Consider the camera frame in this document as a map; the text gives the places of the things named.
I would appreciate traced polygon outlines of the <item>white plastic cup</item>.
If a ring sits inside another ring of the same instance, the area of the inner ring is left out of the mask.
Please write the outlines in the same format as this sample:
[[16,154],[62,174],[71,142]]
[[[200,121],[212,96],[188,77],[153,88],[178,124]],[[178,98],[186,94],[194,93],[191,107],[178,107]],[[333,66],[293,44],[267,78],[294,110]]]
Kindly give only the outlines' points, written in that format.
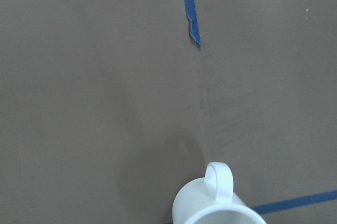
[[265,220],[234,192],[229,166],[208,164],[205,176],[185,184],[172,207],[173,223],[265,223]]

